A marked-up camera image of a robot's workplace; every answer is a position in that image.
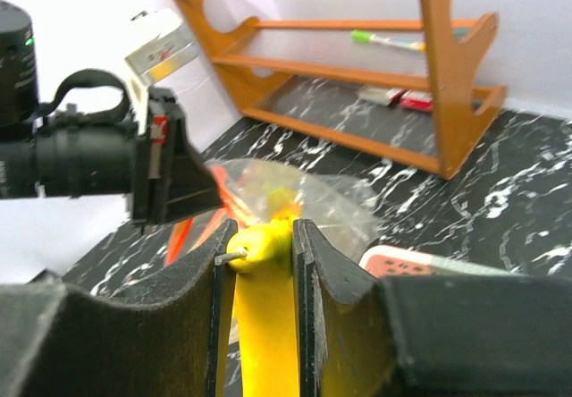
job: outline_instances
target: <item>yellow object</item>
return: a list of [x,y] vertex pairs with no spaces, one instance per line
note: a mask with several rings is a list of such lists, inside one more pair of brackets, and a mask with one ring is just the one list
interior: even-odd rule
[[149,73],[153,80],[162,80],[175,72],[179,67],[174,65],[171,60],[163,60],[161,63],[152,67]]
[[266,212],[275,220],[295,220],[302,216],[302,208],[297,201],[298,193],[281,188],[268,193]]
[[277,218],[241,230],[227,247],[227,252],[239,248],[248,252],[245,258],[229,263],[237,272],[234,308],[244,397],[299,396],[291,263],[296,216],[287,214],[283,207],[274,211]]

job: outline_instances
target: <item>red and white box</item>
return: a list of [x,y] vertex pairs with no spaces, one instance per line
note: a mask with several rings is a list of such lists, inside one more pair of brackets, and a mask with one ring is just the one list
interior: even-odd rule
[[401,97],[400,105],[404,108],[430,113],[433,110],[433,97],[431,93],[410,90]]
[[357,91],[357,97],[367,102],[390,106],[400,101],[404,89],[383,89],[380,87],[364,86]]

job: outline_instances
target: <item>plastic bag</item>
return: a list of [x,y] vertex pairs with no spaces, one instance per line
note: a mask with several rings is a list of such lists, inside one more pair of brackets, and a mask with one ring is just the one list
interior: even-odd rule
[[249,213],[249,224],[269,221],[268,195],[278,189],[296,193],[301,217],[318,226],[340,252],[358,262],[378,237],[375,194],[362,180],[344,175],[311,175],[297,167],[251,158],[211,161],[224,170],[224,185]]

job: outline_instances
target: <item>camera strap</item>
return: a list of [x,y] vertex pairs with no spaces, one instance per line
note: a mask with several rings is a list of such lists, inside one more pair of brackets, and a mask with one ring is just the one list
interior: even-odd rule
[[83,69],[68,76],[55,92],[52,102],[41,103],[38,110],[32,114],[29,121],[47,117],[62,103],[65,96],[73,89],[94,89],[97,87],[114,87],[122,92],[122,100],[114,108],[88,114],[91,123],[121,122],[130,111],[131,103],[125,84],[115,75],[99,69]]

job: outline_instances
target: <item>metal pin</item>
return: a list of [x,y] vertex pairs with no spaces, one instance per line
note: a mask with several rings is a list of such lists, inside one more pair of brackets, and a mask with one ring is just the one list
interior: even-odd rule
[[214,265],[220,266],[224,263],[228,263],[229,261],[236,260],[237,258],[245,258],[247,255],[247,250],[240,247],[237,249],[237,252],[229,252],[228,254],[221,254],[220,256],[216,256],[214,258]]

